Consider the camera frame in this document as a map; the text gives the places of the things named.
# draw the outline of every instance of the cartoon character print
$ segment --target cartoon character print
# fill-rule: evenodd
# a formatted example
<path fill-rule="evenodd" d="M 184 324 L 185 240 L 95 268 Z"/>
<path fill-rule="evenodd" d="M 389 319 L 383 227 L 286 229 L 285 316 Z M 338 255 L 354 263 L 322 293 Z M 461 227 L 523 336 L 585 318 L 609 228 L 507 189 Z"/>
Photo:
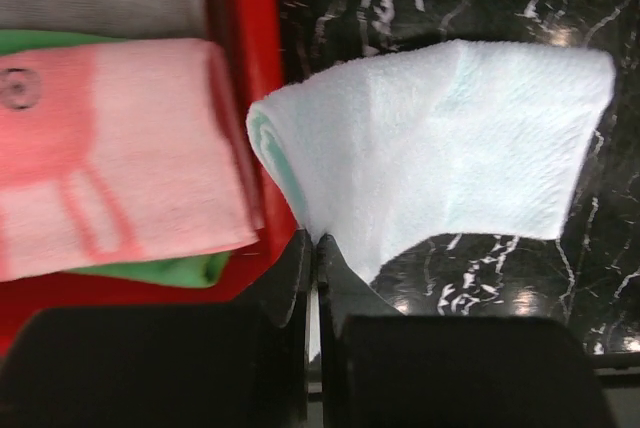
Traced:
<path fill-rule="evenodd" d="M 0 58 L 0 192 L 54 182 L 85 254 L 96 264 L 141 256 L 126 213 L 91 165 L 96 138 L 91 92 L 95 48 L 40 50 Z M 100 250 L 71 177 L 79 174 L 104 203 L 119 236 L 113 252 Z M 8 254 L 0 206 L 0 278 Z"/>

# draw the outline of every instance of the green towel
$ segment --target green towel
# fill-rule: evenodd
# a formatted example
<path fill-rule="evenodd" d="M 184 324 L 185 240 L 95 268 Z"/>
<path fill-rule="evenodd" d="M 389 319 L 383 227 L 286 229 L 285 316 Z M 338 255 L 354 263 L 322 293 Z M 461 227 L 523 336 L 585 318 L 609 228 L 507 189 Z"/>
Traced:
<path fill-rule="evenodd" d="M 126 40 L 53 31 L 0 30 L 0 56 L 25 50 L 118 41 Z M 230 256 L 231 253 L 225 252 L 145 263 L 117 263 L 78 268 L 69 273 L 110 276 L 182 288 L 206 288 L 218 281 Z"/>

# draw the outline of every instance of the black marble surface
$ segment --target black marble surface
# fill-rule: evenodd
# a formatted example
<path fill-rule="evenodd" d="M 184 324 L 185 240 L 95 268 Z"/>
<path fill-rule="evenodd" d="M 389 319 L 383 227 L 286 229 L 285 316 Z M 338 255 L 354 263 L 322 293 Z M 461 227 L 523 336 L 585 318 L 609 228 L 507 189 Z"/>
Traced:
<path fill-rule="evenodd" d="M 588 46 L 615 58 L 616 96 L 594 135 L 557 241 L 446 235 L 382 268 L 403 313 L 540 315 L 591 354 L 640 353 L 640 0 L 281 0 L 289 81 L 342 61 L 453 38 Z"/>

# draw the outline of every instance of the white towel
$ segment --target white towel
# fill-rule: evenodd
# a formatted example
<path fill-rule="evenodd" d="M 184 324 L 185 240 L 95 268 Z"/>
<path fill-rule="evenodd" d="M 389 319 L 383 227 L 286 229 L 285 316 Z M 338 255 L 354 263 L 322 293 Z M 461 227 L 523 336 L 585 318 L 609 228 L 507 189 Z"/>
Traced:
<path fill-rule="evenodd" d="M 438 234 L 558 238 L 614 78 L 603 52 L 453 41 L 282 88 L 247 128 L 298 222 L 371 282 Z"/>

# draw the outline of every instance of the stack of towels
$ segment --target stack of towels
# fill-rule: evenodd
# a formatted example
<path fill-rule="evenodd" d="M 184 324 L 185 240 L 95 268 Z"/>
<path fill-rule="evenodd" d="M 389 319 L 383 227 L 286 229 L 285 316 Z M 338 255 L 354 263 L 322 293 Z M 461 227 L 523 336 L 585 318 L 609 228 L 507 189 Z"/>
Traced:
<path fill-rule="evenodd" d="M 0 0 L 0 281 L 214 284 L 261 214 L 207 0 Z"/>

